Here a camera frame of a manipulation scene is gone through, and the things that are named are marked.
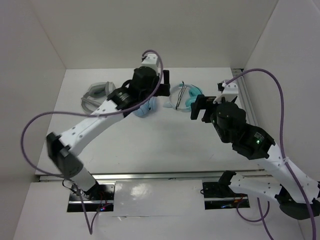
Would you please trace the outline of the teal white cat-ear headphones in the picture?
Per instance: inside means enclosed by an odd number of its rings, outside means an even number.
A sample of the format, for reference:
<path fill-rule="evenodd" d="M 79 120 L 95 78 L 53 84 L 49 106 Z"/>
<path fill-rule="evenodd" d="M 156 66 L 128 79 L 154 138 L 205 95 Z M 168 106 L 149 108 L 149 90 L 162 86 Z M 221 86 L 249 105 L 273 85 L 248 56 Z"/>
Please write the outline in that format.
<path fill-rule="evenodd" d="M 203 91 L 199 87 L 182 81 L 170 89 L 170 96 L 163 107 L 187 113 L 191 111 L 191 104 L 195 102 L 197 96 L 202 94 Z"/>

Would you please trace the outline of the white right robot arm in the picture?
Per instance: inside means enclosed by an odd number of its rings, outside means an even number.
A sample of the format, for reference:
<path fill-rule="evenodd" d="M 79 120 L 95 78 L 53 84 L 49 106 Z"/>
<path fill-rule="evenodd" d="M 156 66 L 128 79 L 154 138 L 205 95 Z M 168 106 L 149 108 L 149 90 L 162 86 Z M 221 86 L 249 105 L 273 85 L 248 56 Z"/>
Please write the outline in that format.
<path fill-rule="evenodd" d="M 191 104 L 192 120 L 204 110 L 202 122 L 213 124 L 220 140 L 231 144 L 239 155 L 260 165 L 278 183 L 250 180 L 226 170 L 218 181 L 223 196 L 232 193 L 254 195 L 278 202 L 280 210 L 296 220 L 320 214 L 319 182 L 308 177 L 289 158 L 284 158 L 275 140 L 262 128 L 248 124 L 246 112 L 234 101 L 215 102 L 215 97 L 200 94 Z"/>

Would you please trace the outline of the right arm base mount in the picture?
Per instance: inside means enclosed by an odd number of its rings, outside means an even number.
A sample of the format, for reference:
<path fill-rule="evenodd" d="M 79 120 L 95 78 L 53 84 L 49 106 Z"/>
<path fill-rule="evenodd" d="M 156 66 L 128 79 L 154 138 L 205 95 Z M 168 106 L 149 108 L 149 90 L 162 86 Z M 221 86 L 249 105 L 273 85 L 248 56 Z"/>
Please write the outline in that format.
<path fill-rule="evenodd" d="M 229 184 L 231 178 L 236 173 L 234 171 L 225 171 L 218 181 L 205 181 L 202 183 L 200 193 L 204 197 L 205 210 L 222 210 L 249 208 L 250 203 L 248 196 L 243 193 L 234 193 Z"/>

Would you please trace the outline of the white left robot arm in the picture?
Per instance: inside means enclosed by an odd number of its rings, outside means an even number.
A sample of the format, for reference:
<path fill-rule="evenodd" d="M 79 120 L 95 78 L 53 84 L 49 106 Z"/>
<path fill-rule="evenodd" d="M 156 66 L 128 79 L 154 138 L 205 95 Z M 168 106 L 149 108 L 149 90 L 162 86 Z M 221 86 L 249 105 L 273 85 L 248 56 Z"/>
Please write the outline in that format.
<path fill-rule="evenodd" d="M 101 187 L 78 158 L 83 149 L 113 124 L 123 120 L 155 97 L 170 94 L 170 72 L 141 66 L 134 69 L 132 79 L 115 88 L 103 86 L 106 99 L 84 120 L 61 134 L 46 136 L 47 154 L 64 179 L 73 182 L 88 200 L 97 197 Z"/>

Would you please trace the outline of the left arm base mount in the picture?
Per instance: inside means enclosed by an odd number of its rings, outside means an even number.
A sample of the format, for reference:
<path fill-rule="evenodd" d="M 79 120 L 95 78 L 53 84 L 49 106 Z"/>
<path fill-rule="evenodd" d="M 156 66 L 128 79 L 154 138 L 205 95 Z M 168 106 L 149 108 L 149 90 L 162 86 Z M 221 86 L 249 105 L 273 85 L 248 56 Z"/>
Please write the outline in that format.
<path fill-rule="evenodd" d="M 93 213 L 96 210 L 100 212 L 113 212 L 114 211 L 114 197 L 115 197 L 115 186 L 114 182 L 99 183 L 99 188 L 93 193 L 86 194 L 80 190 L 80 194 L 77 192 L 76 185 L 65 179 L 62 181 L 62 186 L 69 190 L 67 212 L 68 213 L 82 213 L 82 203 L 85 210 L 89 213 Z"/>

